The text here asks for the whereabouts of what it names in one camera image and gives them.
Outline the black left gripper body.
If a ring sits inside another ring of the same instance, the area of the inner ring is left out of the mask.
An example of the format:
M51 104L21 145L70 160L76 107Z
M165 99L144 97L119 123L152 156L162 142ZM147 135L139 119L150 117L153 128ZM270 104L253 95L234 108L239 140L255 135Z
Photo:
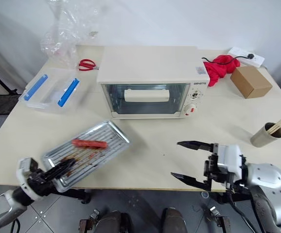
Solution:
M29 187L39 196L48 196L55 193L56 188L52 180L57 176L55 172L44 172L41 169L37 169L32 172L27 179Z

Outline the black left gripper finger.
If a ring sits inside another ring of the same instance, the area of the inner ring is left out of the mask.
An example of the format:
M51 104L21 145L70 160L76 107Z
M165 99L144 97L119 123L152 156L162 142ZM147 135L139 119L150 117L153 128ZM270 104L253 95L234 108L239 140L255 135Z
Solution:
M66 173L75 163L76 163L76 159L74 158L63 159L51 169L51 172Z
M70 169L73 167L74 164L66 164L66 165L57 165L47 171L47 180L59 179L60 177L64 176Z

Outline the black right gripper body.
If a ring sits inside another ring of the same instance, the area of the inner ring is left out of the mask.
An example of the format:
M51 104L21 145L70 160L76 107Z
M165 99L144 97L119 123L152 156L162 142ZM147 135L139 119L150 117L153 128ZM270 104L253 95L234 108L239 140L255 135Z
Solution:
M227 146L213 143L211 144L210 152L211 155L204 164L204 176L206 177L204 184L206 185L206 191L211 191L212 181L226 185L231 180L230 174L232 173L228 170L230 162L226 161L228 158L226 155Z

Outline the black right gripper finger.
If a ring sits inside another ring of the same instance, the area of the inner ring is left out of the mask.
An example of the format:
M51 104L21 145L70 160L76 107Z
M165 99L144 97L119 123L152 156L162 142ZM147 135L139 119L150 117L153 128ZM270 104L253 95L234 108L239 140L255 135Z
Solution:
M204 143L200 141L180 141L177 142L177 145L192 150L205 150L205 151L213 152L213 144Z
M188 186L196 187L205 191L211 190L211 184L208 184L207 181L205 183L198 182L194 177L190 177L187 175L178 174L174 172L171 172L171 175Z

